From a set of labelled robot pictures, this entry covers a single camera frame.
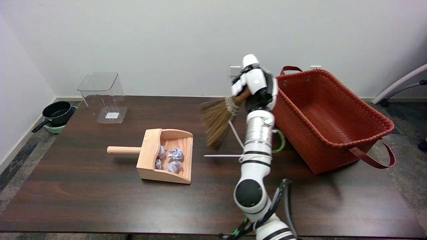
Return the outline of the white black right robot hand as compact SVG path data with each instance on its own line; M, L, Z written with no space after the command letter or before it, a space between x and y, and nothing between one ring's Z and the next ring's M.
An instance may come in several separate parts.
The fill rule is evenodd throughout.
M243 69L232 81L232 96L246 102L247 112L272 111L279 93L277 79L260 65L254 54L244 56L242 64Z

